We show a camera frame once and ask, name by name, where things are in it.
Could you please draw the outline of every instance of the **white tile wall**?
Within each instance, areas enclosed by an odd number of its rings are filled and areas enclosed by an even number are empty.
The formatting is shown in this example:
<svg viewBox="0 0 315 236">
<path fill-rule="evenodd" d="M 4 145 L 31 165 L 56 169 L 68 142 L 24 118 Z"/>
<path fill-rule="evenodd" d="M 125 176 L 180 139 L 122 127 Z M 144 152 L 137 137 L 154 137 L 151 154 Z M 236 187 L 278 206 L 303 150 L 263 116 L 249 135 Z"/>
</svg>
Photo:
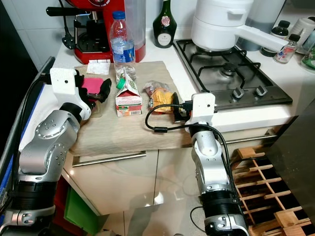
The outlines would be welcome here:
<svg viewBox="0 0 315 236">
<path fill-rule="evenodd" d="M 178 28 L 191 27 L 197 0 L 171 0 L 172 14 Z M 289 20 L 294 24 L 300 17 L 315 15 L 314 9 L 296 8 L 288 0 L 279 20 Z M 59 6 L 58 0 L 2 0 L 15 29 L 18 31 L 26 50 L 39 69 L 49 56 L 57 56 L 64 36 L 62 17 L 49 17 L 48 6 Z M 153 20 L 162 8 L 162 0 L 147 0 L 146 27 L 152 28 Z M 73 18 L 67 17 L 68 26 Z"/>
</svg>

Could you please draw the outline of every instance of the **floor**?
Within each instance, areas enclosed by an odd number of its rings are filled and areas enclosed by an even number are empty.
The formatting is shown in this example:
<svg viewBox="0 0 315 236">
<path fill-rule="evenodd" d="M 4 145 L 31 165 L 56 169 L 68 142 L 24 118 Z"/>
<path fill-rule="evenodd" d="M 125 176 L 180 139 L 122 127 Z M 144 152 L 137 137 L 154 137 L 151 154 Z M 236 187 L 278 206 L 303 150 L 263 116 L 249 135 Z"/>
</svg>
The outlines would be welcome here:
<svg viewBox="0 0 315 236">
<path fill-rule="evenodd" d="M 149 206 L 104 216 L 104 230 L 112 230 L 121 236 L 205 236 L 190 220 L 190 211 L 200 206 L 197 197 Z M 196 225 L 204 228 L 203 209 L 196 209 L 192 218 Z M 97 236 L 110 235 L 108 232 Z"/>
</svg>

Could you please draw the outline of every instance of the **cabinet handle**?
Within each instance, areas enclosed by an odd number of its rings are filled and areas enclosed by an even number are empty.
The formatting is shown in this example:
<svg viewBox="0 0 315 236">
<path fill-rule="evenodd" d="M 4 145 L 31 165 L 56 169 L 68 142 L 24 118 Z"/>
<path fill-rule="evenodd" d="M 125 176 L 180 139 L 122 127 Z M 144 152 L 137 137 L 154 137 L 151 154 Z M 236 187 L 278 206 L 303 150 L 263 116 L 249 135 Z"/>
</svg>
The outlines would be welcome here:
<svg viewBox="0 0 315 236">
<path fill-rule="evenodd" d="M 100 160 L 95 160 L 95 161 L 84 161 L 84 162 L 74 164 L 72 165 L 72 167 L 90 166 L 90 165 L 95 165 L 95 164 L 107 163 L 107 162 L 112 162 L 112 161 L 122 161 L 122 160 L 137 158 L 137 157 L 145 157 L 145 156 L 147 156 L 147 153 L 145 151 L 142 151 L 138 154 L 133 154 L 133 155 L 116 156 L 112 158 L 105 158 L 105 159 L 100 159 Z"/>
<path fill-rule="evenodd" d="M 252 137 L 252 138 L 244 138 L 244 139 L 234 139 L 234 140 L 229 140 L 226 141 L 226 144 L 237 144 L 237 143 L 242 143 L 242 142 L 249 142 L 249 141 L 256 141 L 256 140 L 265 140 L 265 139 L 272 139 L 272 138 L 277 138 L 278 135 L 274 132 L 273 129 L 268 129 L 266 135 L 263 136 L 257 136 L 257 137 Z"/>
</svg>

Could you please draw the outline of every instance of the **espresso machine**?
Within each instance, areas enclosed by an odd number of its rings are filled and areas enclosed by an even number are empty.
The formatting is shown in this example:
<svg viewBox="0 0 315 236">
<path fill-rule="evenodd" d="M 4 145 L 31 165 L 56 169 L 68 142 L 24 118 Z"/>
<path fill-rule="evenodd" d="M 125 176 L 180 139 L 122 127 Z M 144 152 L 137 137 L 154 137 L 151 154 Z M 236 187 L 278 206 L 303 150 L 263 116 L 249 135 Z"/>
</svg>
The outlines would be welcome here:
<svg viewBox="0 0 315 236">
<path fill-rule="evenodd" d="M 76 58 L 88 64 L 89 60 L 110 59 L 113 62 L 109 32 L 114 22 L 114 11 L 125 11 L 126 23 L 132 32 L 136 62 L 146 53 L 145 0 L 66 0 L 74 8 L 48 7 L 49 16 L 75 16 L 74 36 L 69 33 L 65 21 L 64 45 L 74 50 Z"/>
</svg>

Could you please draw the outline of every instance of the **kitchen cabinet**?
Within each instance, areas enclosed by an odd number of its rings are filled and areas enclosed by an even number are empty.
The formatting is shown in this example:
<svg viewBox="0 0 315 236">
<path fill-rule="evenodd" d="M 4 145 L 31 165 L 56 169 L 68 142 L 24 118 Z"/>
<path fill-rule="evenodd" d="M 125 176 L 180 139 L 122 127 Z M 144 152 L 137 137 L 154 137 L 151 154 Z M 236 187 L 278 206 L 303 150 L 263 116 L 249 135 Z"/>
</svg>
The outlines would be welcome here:
<svg viewBox="0 0 315 236">
<path fill-rule="evenodd" d="M 225 140 L 251 140 L 266 134 L 269 129 L 277 131 L 280 127 L 264 127 L 223 133 Z M 262 140 L 237 142 L 229 144 L 229 155 L 232 157 L 238 148 L 262 144 Z M 199 190 L 195 178 L 195 164 L 191 157 L 191 147 L 171 150 L 160 150 L 157 162 L 157 182 L 155 189 L 155 205 L 170 201 L 182 200 L 198 196 Z"/>
<path fill-rule="evenodd" d="M 97 215 L 153 205 L 158 151 L 146 156 L 73 167 L 67 155 L 63 175 Z M 84 157 L 85 162 L 113 156 Z"/>
</svg>

